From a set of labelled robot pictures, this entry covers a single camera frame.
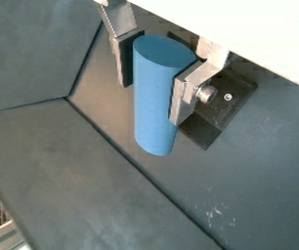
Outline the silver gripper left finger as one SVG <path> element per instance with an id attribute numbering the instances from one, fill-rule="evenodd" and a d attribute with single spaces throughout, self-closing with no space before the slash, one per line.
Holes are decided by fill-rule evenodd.
<path id="1" fill-rule="evenodd" d="M 134 41 L 146 34 L 139 28 L 127 0 L 95 0 L 116 58 L 118 80 L 127 88 L 134 84 Z"/>

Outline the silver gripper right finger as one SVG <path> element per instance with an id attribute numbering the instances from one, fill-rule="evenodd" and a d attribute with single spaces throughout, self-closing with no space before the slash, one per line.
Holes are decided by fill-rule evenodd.
<path id="1" fill-rule="evenodd" d="M 200 37 L 196 54 L 200 59 L 176 75 L 170 106 L 170 121 L 179 126 L 195 112 L 198 102 L 208 104 L 218 90 L 210 80 L 227 65 L 230 50 Z"/>

